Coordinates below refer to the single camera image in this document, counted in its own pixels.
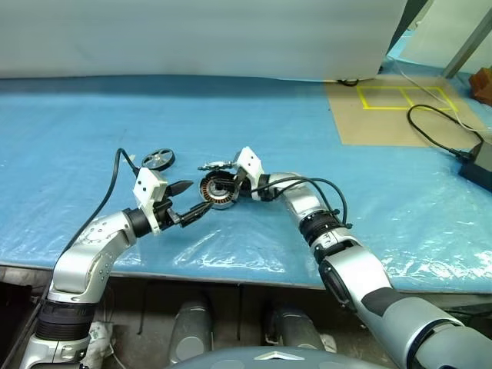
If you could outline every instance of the cardboard sheet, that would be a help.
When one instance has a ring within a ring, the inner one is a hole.
[[[446,80],[441,77],[420,77],[414,80],[448,101],[457,110],[464,124],[485,129],[484,124]],[[378,75],[376,79],[359,82],[356,87],[329,83],[327,93],[338,133],[346,145],[430,145],[407,122],[407,110],[413,104],[442,108],[454,117],[449,106],[440,103],[399,75]],[[434,111],[416,109],[412,111],[412,118],[443,145],[472,148],[478,143],[475,135]]]

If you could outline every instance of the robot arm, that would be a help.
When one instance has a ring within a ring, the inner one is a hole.
[[[279,181],[296,174],[266,175],[250,148],[243,148],[234,161],[215,162],[199,169],[225,168],[235,168],[238,172],[230,177],[219,174],[209,175],[209,178],[223,190],[230,191],[231,198],[242,192],[251,193],[254,200],[270,201],[282,191],[280,197],[309,244],[324,286],[342,306],[351,309],[364,322],[398,367],[472,369],[490,366],[492,341],[464,327],[458,319],[431,303],[396,292],[382,263],[350,234],[347,225],[338,220],[336,213],[327,208],[306,183],[295,185],[298,181]]]
[[[175,224],[185,227],[211,208],[210,203],[204,202],[183,215],[171,209],[169,197],[182,193],[191,184],[179,181],[168,185],[157,171],[141,168],[133,190],[138,207],[95,219],[82,232],[55,265],[21,369],[78,363],[84,358],[95,309],[118,257],[137,238],[151,232],[159,234]]]

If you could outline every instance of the orange object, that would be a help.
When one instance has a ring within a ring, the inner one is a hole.
[[[492,70],[482,68],[469,81],[474,99],[492,106]]]

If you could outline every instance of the blue plastic sheet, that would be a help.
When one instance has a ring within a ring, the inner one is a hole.
[[[492,125],[490,109],[470,105]],[[434,148],[342,145],[323,84],[185,76],[2,80],[0,143],[1,264],[52,267],[104,195],[118,147],[137,163],[155,148],[175,150],[168,180],[195,182],[175,198],[174,209],[185,211],[201,201],[204,173],[196,167],[231,160],[249,145],[266,172],[339,185],[353,233],[383,261],[396,288],[492,292],[490,193],[459,177],[455,159]],[[133,208],[133,185],[121,163],[101,214]],[[115,270],[322,286],[281,203],[249,200],[140,239]]]

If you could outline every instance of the yellow tape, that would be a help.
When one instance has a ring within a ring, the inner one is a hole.
[[[357,94],[359,95],[359,99],[362,102],[362,106],[364,110],[407,110],[410,106],[415,105],[415,103],[412,101],[410,96],[408,96],[408,93],[405,90],[420,90],[420,87],[417,86],[356,86],[357,89]],[[366,89],[380,89],[380,90],[398,90],[405,100],[408,103],[408,106],[370,106],[367,103],[367,99],[364,96],[364,93],[362,90]],[[439,108],[441,111],[458,111],[458,108],[456,105],[449,99],[449,97],[446,95],[446,93],[442,90],[442,88],[437,87],[437,86],[431,86],[431,87],[425,87],[427,90],[436,90],[439,92],[439,94],[446,100],[446,102],[451,106],[451,108]]]

